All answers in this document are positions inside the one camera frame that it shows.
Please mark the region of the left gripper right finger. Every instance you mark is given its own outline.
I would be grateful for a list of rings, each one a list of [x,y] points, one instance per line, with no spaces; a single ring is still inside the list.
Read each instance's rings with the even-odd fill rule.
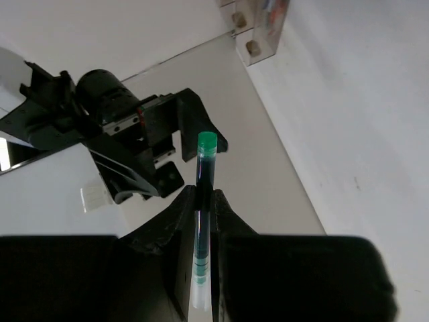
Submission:
[[[395,287],[363,237],[257,233],[210,201],[214,321],[395,321]]]

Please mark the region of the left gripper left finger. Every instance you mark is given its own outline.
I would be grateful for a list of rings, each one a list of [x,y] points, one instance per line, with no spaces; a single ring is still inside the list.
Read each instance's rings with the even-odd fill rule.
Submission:
[[[123,237],[2,237],[1,320],[186,321],[195,197]]]

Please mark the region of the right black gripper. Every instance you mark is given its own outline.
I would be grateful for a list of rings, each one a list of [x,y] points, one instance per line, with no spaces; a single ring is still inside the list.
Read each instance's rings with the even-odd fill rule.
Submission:
[[[172,134],[178,130],[185,162],[196,157],[198,135],[203,131],[217,134],[218,153],[229,149],[191,89],[143,100],[133,95],[103,95],[100,103],[100,125],[108,135],[90,139],[88,150],[116,204],[133,194],[166,198],[184,185],[173,162],[155,168],[176,151]]]

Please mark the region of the green gel pen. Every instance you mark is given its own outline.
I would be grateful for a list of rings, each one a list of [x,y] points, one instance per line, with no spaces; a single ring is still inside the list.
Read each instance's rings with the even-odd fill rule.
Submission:
[[[217,134],[204,131],[198,135],[196,168],[196,210],[192,305],[196,309],[209,307],[210,258],[210,198],[215,179]]]

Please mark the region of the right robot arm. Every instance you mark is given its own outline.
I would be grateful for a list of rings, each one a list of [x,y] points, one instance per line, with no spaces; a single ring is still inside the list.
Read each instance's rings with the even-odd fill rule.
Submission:
[[[52,76],[30,64],[24,100],[1,118],[1,131],[39,151],[82,143],[89,150],[109,194],[122,203],[133,194],[167,197],[184,184],[176,165],[159,161],[176,150],[197,155],[198,135],[216,132],[200,97],[191,89],[138,99],[111,72],[96,69],[77,83],[63,71]]]

